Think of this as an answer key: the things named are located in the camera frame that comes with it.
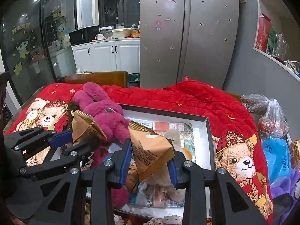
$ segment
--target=black trash can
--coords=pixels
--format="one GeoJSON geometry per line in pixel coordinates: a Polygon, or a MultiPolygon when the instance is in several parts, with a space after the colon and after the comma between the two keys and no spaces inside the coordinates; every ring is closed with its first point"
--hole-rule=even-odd
{"type": "Polygon", "coordinates": [[[140,74],[130,73],[127,76],[127,87],[141,87],[140,86],[140,74]]]}

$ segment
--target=red carton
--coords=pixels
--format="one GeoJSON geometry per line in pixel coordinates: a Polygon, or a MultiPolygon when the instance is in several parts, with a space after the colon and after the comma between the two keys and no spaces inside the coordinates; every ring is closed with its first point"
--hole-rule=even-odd
{"type": "Polygon", "coordinates": [[[271,26],[271,19],[261,13],[259,17],[258,33],[255,45],[256,49],[259,49],[263,52],[267,51],[267,44],[271,26]]]}

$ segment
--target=silver refrigerator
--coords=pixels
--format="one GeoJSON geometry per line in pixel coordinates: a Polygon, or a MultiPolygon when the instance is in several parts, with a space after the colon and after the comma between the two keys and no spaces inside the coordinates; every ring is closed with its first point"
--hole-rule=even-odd
{"type": "Polygon", "coordinates": [[[231,61],[239,0],[140,0],[141,87],[193,80],[222,88],[231,61]]]}

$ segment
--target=blue tissue package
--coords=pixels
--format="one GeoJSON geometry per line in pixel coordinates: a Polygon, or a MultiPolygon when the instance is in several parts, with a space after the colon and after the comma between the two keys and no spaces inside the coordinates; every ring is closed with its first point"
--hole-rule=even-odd
{"type": "Polygon", "coordinates": [[[291,156],[285,140],[267,138],[262,148],[268,164],[270,184],[278,177],[291,175],[291,156]]]}

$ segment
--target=black microwave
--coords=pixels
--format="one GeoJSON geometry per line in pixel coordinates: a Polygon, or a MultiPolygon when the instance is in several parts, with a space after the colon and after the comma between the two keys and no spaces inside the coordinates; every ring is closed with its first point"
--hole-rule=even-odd
{"type": "Polygon", "coordinates": [[[85,27],[70,32],[71,45],[80,45],[95,40],[95,36],[99,33],[99,25],[85,27]]]}

